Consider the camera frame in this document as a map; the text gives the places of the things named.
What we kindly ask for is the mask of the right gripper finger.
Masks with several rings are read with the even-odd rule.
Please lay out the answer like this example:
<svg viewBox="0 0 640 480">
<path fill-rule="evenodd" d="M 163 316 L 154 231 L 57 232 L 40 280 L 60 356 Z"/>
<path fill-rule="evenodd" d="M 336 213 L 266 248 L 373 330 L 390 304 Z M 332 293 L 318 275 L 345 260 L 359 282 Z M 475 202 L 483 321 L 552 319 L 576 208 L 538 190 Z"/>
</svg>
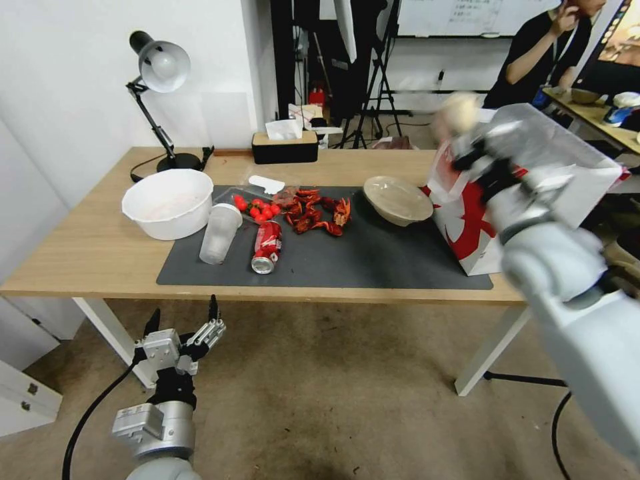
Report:
<svg viewBox="0 0 640 480">
<path fill-rule="evenodd" d="M 458 137 L 453 140 L 452 170 L 471 170 L 473 164 L 484 157 L 486 151 L 486 139 L 483 137 L 470 138 Z"/>
</svg>

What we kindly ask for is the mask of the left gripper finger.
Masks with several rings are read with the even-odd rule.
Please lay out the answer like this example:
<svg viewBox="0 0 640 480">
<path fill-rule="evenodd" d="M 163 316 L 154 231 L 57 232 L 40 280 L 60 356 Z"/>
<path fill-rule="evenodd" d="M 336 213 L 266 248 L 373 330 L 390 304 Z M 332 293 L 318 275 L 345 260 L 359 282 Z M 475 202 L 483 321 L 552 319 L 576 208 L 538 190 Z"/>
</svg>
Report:
<svg viewBox="0 0 640 480">
<path fill-rule="evenodd" d="M 156 308 L 154 312 L 151 314 L 149 320 L 145 324 L 145 328 L 143 330 L 143 336 L 141 338 L 142 342 L 144 342 L 150 334 L 159 330 L 160 318 L 161 318 L 161 310 L 160 308 Z"/>
<path fill-rule="evenodd" d="M 191 344 L 211 349 L 222 338 L 225 331 L 226 325 L 221 318 L 217 298 L 212 295 L 209 300 L 208 322 L 191 337 Z"/>
</svg>

